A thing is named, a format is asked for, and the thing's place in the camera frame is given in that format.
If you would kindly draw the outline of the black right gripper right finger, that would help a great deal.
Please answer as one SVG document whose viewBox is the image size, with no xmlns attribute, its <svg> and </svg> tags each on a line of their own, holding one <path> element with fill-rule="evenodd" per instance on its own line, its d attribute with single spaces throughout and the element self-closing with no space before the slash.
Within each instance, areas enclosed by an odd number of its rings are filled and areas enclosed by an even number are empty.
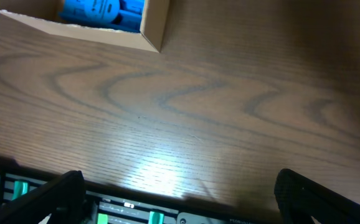
<svg viewBox="0 0 360 224">
<path fill-rule="evenodd" d="M 274 194 L 284 223 L 360 224 L 360 204 L 291 169 L 278 173 Z"/>
</svg>

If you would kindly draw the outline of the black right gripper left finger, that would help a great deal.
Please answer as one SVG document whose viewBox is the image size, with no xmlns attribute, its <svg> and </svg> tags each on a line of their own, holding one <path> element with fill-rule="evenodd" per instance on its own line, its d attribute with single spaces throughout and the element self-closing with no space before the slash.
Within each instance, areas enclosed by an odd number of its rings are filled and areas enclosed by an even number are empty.
<svg viewBox="0 0 360 224">
<path fill-rule="evenodd" d="M 0 224 L 79 223 L 83 215 L 85 181 L 80 171 L 71 170 L 35 190 L 0 206 Z"/>
</svg>

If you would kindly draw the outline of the cardboard box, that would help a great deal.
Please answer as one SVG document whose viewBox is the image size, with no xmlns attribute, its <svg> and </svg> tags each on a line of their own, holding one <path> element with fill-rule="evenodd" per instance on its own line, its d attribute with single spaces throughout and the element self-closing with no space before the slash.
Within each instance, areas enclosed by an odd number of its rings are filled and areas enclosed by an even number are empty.
<svg viewBox="0 0 360 224">
<path fill-rule="evenodd" d="M 48 34 L 159 52 L 169 1 L 146 1 L 138 33 L 68 24 L 58 13 L 64 2 L 56 0 L 0 0 L 0 14 Z"/>
</svg>

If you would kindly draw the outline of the blue plastic block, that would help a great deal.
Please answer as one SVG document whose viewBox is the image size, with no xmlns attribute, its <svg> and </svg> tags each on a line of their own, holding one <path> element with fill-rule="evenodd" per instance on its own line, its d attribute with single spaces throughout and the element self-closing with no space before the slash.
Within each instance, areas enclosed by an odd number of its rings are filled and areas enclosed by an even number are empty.
<svg viewBox="0 0 360 224">
<path fill-rule="evenodd" d="M 66 0 L 61 19 L 81 26 L 138 33 L 144 0 Z"/>
</svg>

